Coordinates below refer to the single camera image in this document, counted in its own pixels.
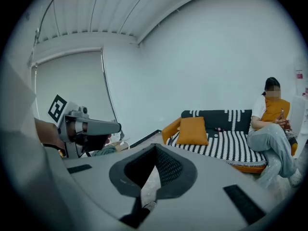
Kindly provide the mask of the red white wall notice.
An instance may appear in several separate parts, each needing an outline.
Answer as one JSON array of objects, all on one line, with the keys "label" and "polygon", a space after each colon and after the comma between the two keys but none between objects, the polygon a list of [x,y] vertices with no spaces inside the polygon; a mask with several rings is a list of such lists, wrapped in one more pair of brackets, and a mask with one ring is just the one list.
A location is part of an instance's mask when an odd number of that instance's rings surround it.
[{"label": "red white wall notice", "polygon": [[306,68],[295,68],[295,77],[297,80],[304,81],[307,79],[307,69]]}]

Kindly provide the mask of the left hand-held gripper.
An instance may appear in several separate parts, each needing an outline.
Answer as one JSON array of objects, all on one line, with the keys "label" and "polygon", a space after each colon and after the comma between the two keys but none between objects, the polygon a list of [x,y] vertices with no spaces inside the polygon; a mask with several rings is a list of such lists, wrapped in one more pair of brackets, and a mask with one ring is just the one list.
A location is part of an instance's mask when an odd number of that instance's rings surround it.
[{"label": "left hand-held gripper", "polygon": [[[79,118],[89,118],[87,108],[78,106],[74,102],[66,101],[60,95],[56,95],[48,110],[49,118],[55,123],[60,139],[64,142],[66,158],[80,158],[85,149],[82,143],[75,141],[78,134],[85,135],[83,121]],[[87,122],[88,135],[109,135],[119,133],[121,124],[117,122],[99,121],[89,119]]]}]

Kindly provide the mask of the beige round basket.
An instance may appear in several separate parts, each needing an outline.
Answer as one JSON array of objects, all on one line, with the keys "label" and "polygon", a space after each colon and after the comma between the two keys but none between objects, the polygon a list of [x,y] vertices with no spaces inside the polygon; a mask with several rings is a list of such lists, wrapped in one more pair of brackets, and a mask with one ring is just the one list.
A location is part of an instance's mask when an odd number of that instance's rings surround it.
[{"label": "beige round basket", "polygon": [[112,145],[115,147],[117,152],[130,149],[130,145],[127,141],[113,142]]}]

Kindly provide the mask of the white floor appliance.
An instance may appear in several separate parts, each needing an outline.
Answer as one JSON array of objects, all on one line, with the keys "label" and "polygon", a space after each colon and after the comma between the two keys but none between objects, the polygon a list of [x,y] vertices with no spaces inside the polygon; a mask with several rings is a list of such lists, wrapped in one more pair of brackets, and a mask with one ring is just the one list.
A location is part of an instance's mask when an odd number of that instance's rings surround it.
[{"label": "white floor appliance", "polygon": [[304,96],[294,96],[291,103],[290,125],[297,135],[297,140],[308,136],[308,99]]}]

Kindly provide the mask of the person's left hand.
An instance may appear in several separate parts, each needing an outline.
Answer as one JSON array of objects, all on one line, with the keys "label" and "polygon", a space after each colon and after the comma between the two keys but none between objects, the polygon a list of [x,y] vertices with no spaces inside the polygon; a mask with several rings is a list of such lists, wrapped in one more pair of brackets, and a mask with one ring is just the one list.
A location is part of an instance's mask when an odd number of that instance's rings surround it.
[{"label": "person's left hand", "polygon": [[111,135],[86,135],[77,134],[73,141],[82,147],[82,152],[101,150],[109,142]]}]

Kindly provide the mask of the teal cloth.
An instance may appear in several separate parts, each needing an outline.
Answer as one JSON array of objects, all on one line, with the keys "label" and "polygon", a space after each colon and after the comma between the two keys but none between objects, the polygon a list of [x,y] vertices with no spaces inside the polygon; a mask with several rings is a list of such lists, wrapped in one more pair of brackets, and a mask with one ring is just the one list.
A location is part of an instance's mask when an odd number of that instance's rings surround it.
[{"label": "teal cloth", "polygon": [[100,155],[105,155],[105,154],[112,154],[115,152],[117,152],[117,149],[113,145],[110,144],[110,145],[105,146],[101,150],[97,150],[93,152],[91,156],[100,156]]}]

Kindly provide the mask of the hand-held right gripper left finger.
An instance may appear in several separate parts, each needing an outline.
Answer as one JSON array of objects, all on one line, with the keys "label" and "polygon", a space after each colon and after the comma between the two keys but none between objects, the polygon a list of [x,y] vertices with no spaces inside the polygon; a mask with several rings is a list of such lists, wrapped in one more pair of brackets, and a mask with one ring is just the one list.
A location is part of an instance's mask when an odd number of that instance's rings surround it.
[{"label": "hand-held right gripper left finger", "polygon": [[147,163],[143,155],[148,147],[138,146],[123,152],[80,159],[62,160],[55,149],[44,148],[46,178],[44,208],[51,216],[122,219],[145,218],[141,206],[142,185],[125,174],[125,166],[136,159]]}]

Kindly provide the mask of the person's left forearm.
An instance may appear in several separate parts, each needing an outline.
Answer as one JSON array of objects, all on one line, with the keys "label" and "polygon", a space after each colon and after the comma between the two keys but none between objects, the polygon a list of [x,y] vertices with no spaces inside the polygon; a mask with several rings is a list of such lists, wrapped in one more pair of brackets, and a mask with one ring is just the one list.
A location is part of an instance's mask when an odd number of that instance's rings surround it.
[{"label": "person's left forearm", "polygon": [[58,129],[53,123],[45,122],[39,119],[35,120],[35,126],[38,138],[43,145],[52,147],[58,151],[60,157],[64,157],[64,142],[60,139]]}]

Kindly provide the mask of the person's white shirt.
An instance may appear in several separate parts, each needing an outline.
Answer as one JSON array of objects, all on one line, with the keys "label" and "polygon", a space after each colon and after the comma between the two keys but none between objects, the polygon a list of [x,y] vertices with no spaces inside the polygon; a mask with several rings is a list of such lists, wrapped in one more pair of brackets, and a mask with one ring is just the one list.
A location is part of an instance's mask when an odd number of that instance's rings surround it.
[{"label": "person's white shirt", "polygon": [[27,215],[48,231],[73,231],[69,209],[52,176],[39,141],[29,78],[0,60],[0,158],[8,180]]}]

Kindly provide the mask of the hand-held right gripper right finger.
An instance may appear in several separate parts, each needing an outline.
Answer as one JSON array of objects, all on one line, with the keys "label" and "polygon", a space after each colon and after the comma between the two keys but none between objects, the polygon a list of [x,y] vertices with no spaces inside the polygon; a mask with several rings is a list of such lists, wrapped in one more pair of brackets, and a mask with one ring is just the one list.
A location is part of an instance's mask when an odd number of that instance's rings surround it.
[{"label": "hand-held right gripper right finger", "polygon": [[[197,178],[181,197],[158,200],[141,224],[141,231],[262,231],[283,212],[287,200],[279,202],[251,177],[212,157],[167,147],[194,163]],[[249,226],[224,187],[238,185],[266,214]]]}]

